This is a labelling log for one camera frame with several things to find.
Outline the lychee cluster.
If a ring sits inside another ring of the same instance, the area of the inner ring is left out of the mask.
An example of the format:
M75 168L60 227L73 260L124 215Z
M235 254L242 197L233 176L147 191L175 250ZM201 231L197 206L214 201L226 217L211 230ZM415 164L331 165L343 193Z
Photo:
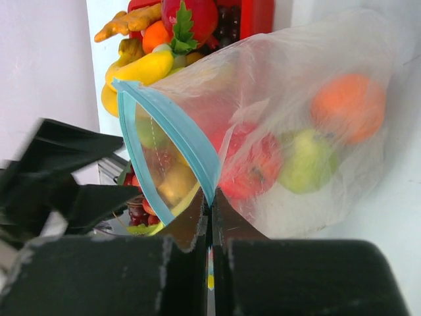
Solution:
M129 161L116 179L119 186L130 186L138 189L139 194L127 202L129 227L155 227L161 223L146 200L132 163Z

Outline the red plastic tray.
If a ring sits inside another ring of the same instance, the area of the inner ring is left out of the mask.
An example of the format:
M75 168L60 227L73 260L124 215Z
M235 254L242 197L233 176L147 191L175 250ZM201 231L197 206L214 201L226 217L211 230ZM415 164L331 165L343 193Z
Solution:
M136 9L141 9L144 7L150 7L162 1L130 1L128 5L128 12L131 12ZM175 15L176 11L180 8L180 1L170 1L175 3L175 9L169 9L170 14ZM274 1L214 1L217 6L225 6L231 8L233 6L239 7L240 17L239 17L239 31L238 39L247 38L249 36L260 34L260 33L270 33L272 31L272 23L274 18ZM208 16L208 11L213 12L208 4L210 1L184 1L186 8L192 10L193 21L196 21L196 18L199 17L200 27L205 27L206 30L210 26L213 26L214 21L216 21L216 13L210 13ZM206 41L204 39L204 31L200 30L195 33L194 39L198 42L198 47L204 44L207 44L211 48L215 48L219 40L214 36L210 35ZM130 38L143 39L141 31L130 31Z

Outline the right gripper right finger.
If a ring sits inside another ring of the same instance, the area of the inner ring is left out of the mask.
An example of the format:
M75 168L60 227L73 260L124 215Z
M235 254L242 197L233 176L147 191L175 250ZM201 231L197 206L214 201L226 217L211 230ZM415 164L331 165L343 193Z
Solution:
M217 192L217 315L408 315L382 252L363 240L271 240Z

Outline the yellow banana bunch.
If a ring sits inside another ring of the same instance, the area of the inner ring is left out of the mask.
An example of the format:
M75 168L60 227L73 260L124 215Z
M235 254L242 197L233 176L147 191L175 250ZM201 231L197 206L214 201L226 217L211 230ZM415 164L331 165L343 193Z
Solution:
M143 52L138 39L124 39L118 48L119 58L106 71L101 102L112 116L118 116L117 92L113 80L137 81L149 86L163 79L174 65L174 55L167 44L149 54Z

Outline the orange ginger root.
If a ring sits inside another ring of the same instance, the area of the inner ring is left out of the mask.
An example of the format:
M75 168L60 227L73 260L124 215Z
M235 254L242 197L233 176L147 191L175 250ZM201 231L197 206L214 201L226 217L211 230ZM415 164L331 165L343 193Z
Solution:
M160 19L161 3L132 10L128 13L120 11L96 33L94 41L99 43L117 34L127 36L130 32L140 32Z

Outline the green apple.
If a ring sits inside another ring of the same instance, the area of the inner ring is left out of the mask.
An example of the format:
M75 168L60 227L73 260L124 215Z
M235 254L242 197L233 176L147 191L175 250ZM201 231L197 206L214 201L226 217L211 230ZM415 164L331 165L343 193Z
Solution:
M143 147L158 149L166 146L168 143L168 136L152 118L138 118L136 120L136 130Z

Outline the clear zip top bag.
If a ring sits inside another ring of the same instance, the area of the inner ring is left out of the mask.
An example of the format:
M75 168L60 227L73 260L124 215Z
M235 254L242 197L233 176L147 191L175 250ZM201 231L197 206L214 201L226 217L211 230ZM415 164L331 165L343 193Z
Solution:
M234 128L254 122L251 145L267 133L315 129L337 153L330 181L309 194L295 194L277 181L245 200L225 198L251 225L271 238L303 236L346 217L382 177L385 128L348 144L317 127L310 106L328 82L362 74L384 89L391 79L395 43L386 18L352 9L324 20L257 34L231 44L149 86L113 80L120 126L143 194L161 223L131 227L155 233L188 208L197 192L212 203ZM143 147L136 120L152 118L168 136L161 148Z

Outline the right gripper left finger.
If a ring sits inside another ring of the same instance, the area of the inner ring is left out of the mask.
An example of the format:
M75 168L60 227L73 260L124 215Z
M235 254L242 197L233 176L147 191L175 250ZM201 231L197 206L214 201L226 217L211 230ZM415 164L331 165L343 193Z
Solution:
M152 237L52 236L19 253L2 315L205 315L207 206L201 192Z

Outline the red apple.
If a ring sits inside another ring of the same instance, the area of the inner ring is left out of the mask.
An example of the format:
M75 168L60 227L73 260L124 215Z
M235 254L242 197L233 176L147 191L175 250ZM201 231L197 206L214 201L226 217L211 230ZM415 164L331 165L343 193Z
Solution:
M277 181L284 161L281 145L270 132L246 145L246 139L256 129L254 122L244 122L231 135L219 180L227 198L245 200L259 196Z

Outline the orange fruit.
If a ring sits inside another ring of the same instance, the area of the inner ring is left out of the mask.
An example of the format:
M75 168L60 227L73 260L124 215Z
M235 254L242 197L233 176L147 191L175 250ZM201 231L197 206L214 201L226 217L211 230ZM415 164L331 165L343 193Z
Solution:
M385 117L386 92L362 74L346 74L325 84L314 96L313 123L348 144L372 137Z

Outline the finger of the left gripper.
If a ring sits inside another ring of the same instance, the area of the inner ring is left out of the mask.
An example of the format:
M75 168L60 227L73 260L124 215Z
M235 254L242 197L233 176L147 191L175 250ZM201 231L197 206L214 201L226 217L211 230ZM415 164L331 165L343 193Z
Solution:
M73 172L110 157L123 139L45 118L20 159L1 172L1 241L23 246L51 212L66 235L84 235L139 195L133 186L77 183Z

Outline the red pomegranate with leaf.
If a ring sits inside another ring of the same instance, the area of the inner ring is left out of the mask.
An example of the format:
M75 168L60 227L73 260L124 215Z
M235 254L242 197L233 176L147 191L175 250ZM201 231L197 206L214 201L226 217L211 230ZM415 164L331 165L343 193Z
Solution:
M172 51L186 55L211 38L218 24L218 9L214 1L163 0L161 19Z

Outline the small orange tangerine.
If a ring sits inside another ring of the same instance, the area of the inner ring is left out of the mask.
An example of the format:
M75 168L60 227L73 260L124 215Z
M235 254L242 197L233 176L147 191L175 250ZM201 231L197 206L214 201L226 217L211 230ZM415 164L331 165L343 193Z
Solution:
M170 34L166 30L164 23L159 20L145 30L142 39L142 48L145 54L149 54L156 46L170 43L170 41Z

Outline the green pear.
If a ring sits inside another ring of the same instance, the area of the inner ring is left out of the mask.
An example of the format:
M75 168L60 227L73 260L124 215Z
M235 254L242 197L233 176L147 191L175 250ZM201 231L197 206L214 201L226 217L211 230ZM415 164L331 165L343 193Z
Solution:
M285 132L278 136L284 162L278 183L295 194L309 194L327 184L339 164L330 140L315 129Z

